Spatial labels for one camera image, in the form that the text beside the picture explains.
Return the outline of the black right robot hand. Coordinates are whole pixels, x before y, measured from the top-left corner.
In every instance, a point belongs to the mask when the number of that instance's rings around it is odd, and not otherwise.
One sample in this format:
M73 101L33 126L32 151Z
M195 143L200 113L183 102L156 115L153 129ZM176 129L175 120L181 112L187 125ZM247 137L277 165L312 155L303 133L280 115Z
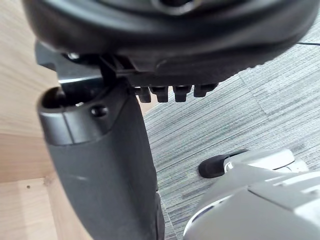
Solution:
M37 114L64 191L95 240L162 240L140 103L204 97L295 45L317 0L24 0L39 65L59 86Z

